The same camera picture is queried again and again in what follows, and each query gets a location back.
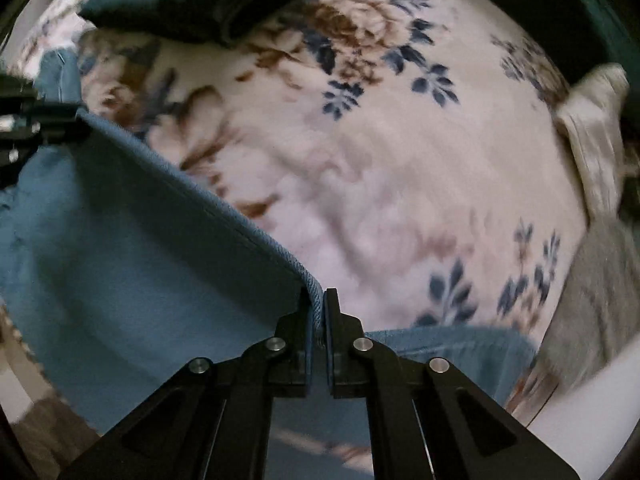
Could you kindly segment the blue denim jeans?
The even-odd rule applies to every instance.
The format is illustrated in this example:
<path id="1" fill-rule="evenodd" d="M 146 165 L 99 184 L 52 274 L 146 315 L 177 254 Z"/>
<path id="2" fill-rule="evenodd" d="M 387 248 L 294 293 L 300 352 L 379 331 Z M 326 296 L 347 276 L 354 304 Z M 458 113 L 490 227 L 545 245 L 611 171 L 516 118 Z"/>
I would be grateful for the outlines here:
<path id="1" fill-rule="evenodd" d="M 38 78 L 79 77 L 46 54 Z M 367 404 L 332 396 L 323 298 L 281 246 L 200 191 L 122 128 L 87 111 L 88 138 L 48 145 L 1 192 L 1 296 L 56 395 L 17 426 L 30 460 L 50 431 L 62 472 L 196 358 L 240 356 L 312 301 L 306 396 L 273 401 L 261 479 L 377 479 Z M 443 358 L 501 407 L 533 356 L 510 330 L 419 327 L 369 334 L 401 358 Z"/>

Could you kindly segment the cream satin pillow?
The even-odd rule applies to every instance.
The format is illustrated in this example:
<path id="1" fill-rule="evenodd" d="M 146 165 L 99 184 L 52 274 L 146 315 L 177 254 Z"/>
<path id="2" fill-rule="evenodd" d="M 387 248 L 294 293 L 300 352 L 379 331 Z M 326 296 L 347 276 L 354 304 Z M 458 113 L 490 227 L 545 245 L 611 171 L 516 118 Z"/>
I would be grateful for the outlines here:
<path id="1" fill-rule="evenodd" d="M 570 141 L 590 219 L 614 217 L 626 177 L 620 115 L 629 84 L 623 66 L 596 67 L 570 89 L 555 121 Z"/>

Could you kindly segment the grey fleece cloth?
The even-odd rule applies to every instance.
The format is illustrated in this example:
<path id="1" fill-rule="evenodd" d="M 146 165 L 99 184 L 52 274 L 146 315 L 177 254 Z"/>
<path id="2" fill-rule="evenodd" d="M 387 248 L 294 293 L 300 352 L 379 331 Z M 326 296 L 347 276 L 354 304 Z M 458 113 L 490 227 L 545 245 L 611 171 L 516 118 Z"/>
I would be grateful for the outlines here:
<path id="1" fill-rule="evenodd" d="M 597 375 L 639 335 L 639 251 L 620 219 L 591 222 L 539 357 L 561 392 Z"/>

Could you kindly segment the floral fleece bed blanket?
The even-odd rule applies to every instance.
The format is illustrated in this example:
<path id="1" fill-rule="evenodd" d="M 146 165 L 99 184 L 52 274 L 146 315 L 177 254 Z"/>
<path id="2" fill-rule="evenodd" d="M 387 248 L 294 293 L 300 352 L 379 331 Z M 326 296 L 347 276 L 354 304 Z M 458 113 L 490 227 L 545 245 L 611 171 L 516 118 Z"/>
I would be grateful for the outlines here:
<path id="1" fill-rule="evenodd" d="M 288 252 L 363 333 L 510 330 L 533 356 L 587 219 L 563 77 L 487 0 L 296 0 L 232 46 L 99 28 L 52 0 L 11 58 L 75 55 L 87 112 Z M 56 395 L 1 296 L 16 431 Z"/>

